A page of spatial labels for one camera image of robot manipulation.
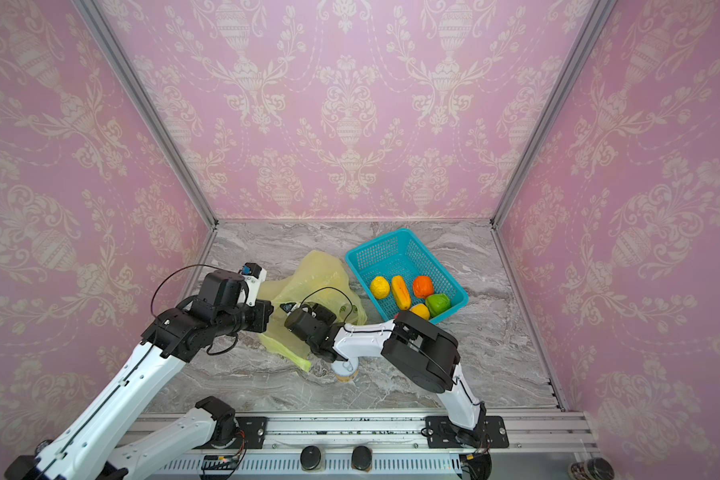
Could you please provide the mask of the yellow plastic bag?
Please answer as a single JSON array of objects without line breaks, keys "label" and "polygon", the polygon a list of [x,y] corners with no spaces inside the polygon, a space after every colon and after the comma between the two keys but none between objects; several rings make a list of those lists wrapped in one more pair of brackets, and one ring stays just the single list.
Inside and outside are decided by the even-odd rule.
[{"label": "yellow plastic bag", "polygon": [[318,250],[307,254],[292,275],[280,280],[268,278],[258,297],[270,301],[275,308],[267,330],[258,335],[259,341],[267,351],[291,361],[304,372],[312,367],[310,350],[285,328],[286,313],[279,308],[280,304],[318,303],[331,310],[338,321],[353,325],[364,325],[368,321],[360,297],[350,288],[342,262]]}]

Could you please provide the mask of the orange yellow papaya fruit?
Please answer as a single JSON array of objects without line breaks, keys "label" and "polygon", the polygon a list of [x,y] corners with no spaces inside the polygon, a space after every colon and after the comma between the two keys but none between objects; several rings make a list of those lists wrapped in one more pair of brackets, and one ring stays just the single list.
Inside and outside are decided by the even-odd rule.
[{"label": "orange yellow papaya fruit", "polygon": [[391,292],[399,310],[409,310],[412,306],[412,299],[404,278],[396,275],[391,279]]}]

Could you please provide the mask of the red orange persimmon fruit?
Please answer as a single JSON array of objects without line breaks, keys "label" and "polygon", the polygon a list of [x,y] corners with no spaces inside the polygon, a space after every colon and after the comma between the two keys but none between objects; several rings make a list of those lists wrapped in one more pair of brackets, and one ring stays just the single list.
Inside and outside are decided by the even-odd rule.
[{"label": "red orange persimmon fruit", "polygon": [[435,293],[435,287],[429,276],[417,276],[412,283],[414,296],[419,299],[426,299]]}]

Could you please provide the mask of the green fruit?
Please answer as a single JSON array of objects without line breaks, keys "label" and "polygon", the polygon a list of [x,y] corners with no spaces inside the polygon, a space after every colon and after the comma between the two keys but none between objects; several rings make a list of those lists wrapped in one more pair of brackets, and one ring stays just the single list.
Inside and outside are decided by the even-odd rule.
[{"label": "green fruit", "polygon": [[446,294],[434,293],[426,297],[425,305],[429,311],[430,317],[435,318],[448,311],[451,308],[452,303],[451,299]]}]

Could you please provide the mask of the yellow lemon fruit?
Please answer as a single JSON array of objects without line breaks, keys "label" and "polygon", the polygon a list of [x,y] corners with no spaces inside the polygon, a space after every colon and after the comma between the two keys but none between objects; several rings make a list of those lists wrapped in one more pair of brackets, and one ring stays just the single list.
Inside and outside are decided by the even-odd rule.
[{"label": "yellow lemon fruit", "polygon": [[376,276],[370,283],[372,296],[377,300],[386,299],[391,293],[389,281],[383,276]]}]

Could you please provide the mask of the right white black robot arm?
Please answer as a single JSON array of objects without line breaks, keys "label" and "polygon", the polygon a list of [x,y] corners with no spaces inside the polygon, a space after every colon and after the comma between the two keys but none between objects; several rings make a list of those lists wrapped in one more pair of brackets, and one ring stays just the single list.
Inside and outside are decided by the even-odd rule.
[{"label": "right white black robot arm", "polygon": [[357,326],[339,322],[317,303],[288,304],[283,310],[286,329],[330,364],[337,378],[354,377],[363,358],[383,358],[418,387],[438,396],[459,444],[478,451],[488,448],[486,407],[465,379],[454,336],[411,311],[384,323]]}]

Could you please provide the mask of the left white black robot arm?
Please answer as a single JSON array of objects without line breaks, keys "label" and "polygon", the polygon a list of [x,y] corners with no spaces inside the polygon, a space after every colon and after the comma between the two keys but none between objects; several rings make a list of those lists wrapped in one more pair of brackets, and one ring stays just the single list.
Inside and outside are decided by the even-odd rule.
[{"label": "left white black robot arm", "polygon": [[7,479],[145,479],[189,450],[243,441],[235,410],[209,396],[168,426],[118,443],[156,394],[219,337],[262,333],[274,312],[259,298],[267,276],[256,263],[208,273],[197,294],[155,315],[118,374],[55,440],[17,457]]}]

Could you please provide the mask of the white lid yellow can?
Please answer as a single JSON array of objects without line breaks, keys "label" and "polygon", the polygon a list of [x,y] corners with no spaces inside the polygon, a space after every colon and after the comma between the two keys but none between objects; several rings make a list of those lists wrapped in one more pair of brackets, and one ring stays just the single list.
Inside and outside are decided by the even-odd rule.
[{"label": "white lid yellow can", "polygon": [[338,381],[347,383],[357,375],[359,364],[356,359],[337,360],[331,363],[331,368]]}]

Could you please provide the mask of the teal plastic basket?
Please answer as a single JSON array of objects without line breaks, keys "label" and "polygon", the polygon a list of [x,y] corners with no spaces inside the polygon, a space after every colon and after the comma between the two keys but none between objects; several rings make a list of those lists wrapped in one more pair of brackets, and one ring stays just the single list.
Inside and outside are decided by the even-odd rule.
[{"label": "teal plastic basket", "polygon": [[432,323],[449,318],[465,307],[469,300],[465,289],[408,228],[383,234],[349,250],[345,261],[384,321],[392,319],[399,308],[392,295],[385,299],[373,296],[371,282],[377,276],[391,281],[395,275],[400,275],[409,288],[413,304],[424,302],[413,294],[413,281],[419,276],[428,276],[433,282],[434,292],[446,295],[451,302],[448,310],[432,317]]}]

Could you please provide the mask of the left black round knob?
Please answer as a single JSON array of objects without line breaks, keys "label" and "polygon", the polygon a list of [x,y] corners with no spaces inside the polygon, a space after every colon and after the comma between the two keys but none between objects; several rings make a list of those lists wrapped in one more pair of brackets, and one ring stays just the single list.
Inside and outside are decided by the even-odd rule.
[{"label": "left black round knob", "polygon": [[304,471],[319,471],[323,468],[324,458],[320,447],[308,445],[304,447],[299,457],[300,466]]}]

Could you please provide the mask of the black round knob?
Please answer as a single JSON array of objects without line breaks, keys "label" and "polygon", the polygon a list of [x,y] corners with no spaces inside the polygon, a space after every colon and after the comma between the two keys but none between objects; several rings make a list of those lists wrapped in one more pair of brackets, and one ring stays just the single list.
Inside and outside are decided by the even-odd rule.
[{"label": "black round knob", "polygon": [[365,446],[356,446],[350,458],[351,468],[356,471],[369,472],[373,466],[373,452]]},{"label": "black round knob", "polygon": [[300,466],[304,471],[319,471],[323,468],[324,458],[320,447],[308,445],[304,447],[299,457]]}]

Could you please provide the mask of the right black round knob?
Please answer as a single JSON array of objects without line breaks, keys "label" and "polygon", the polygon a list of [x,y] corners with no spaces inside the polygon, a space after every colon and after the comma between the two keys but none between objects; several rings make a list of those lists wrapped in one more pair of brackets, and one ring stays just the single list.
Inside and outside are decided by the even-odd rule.
[{"label": "right black round knob", "polygon": [[356,471],[369,472],[373,466],[373,452],[365,446],[356,446],[350,458],[351,468]]}]

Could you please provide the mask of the dark jar bottom right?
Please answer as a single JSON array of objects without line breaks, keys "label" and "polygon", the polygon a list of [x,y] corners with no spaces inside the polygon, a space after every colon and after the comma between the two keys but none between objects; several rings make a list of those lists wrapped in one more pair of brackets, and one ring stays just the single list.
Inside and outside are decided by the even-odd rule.
[{"label": "dark jar bottom right", "polygon": [[572,463],[568,475],[572,480],[614,480],[615,470],[606,459],[596,457]]}]

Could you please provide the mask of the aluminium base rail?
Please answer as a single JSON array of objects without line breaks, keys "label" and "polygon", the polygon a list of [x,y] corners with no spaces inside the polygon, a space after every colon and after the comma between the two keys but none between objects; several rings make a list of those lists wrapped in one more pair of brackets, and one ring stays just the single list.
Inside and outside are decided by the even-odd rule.
[{"label": "aluminium base rail", "polygon": [[[566,479],[575,462],[600,456],[585,416],[555,409],[491,409],[486,450],[461,445],[441,409],[240,412],[245,435],[224,449],[200,446],[151,479]],[[302,449],[316,445],[323,468],[304,471]],[[351,454],[373,452],[369,472]]]}]

